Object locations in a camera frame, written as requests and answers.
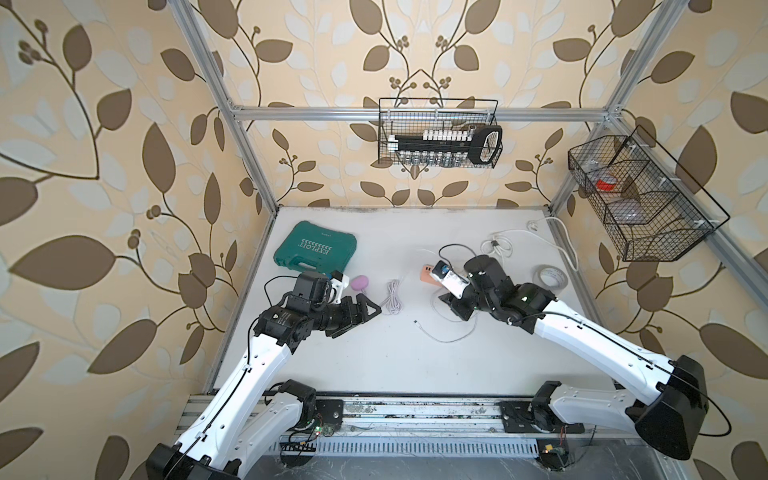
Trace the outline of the pink earbud case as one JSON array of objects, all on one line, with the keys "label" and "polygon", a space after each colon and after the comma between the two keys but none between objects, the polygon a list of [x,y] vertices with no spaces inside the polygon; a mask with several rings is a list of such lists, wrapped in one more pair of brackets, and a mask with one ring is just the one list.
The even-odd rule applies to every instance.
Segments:
[{"label": "pink earbud case", "polygon": [[364,292],[369,286],[369,278],[366,275],[358,275],[351,279],[349,286],[357,292]]}]

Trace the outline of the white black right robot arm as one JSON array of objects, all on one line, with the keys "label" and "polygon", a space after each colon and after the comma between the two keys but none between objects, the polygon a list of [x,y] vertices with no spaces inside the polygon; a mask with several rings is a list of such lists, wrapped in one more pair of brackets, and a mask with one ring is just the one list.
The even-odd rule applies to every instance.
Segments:
[{"label": "white black right robot arm", "polygon": [[704,369],[682,355],[676,360],[631,343],[580,315],[550,290],[516,284],[496,258],[478,255],[460,275],[440,260],[431,277],[446,290],[441,301],[459,318],[485,312],[495,320],[560,345],[607,374],[611,390],[547,381],[530,403],[542,430],[592,424],[637,434],[661,454],[691,458],[714,401]]}]

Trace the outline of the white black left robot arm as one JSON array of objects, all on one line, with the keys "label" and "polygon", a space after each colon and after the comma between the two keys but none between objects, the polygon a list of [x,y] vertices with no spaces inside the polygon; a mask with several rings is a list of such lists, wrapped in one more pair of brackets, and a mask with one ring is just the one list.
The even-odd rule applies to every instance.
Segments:
[{"label": "white black left robot arm", "polygon": [[316,391],[278,385],[265,411],[254,410],[301,342],[319,331],[337,338],[381,314],[364,293],[347,296],[348,278],[303,272],[293,288],[260,313],[246,348],[218,393],[175,444],[157,445],[144,464],[150,479],[240,479],[280,437],[316,417]]}]

